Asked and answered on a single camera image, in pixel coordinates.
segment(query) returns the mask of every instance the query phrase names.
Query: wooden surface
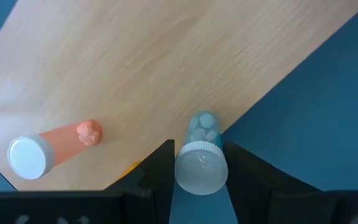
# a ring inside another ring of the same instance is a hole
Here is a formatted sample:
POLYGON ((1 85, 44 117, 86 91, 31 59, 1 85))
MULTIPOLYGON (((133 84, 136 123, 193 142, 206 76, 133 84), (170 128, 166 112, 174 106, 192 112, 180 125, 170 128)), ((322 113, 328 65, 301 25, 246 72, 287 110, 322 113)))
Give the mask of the wooden surface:
POLYGON ((19 0, 0 31, 0 172, 20 190, 103 189, 198 110, 228 128, 358 0, 19 0), (104 141, 39 180, 12 139, 94 118, 104 141))

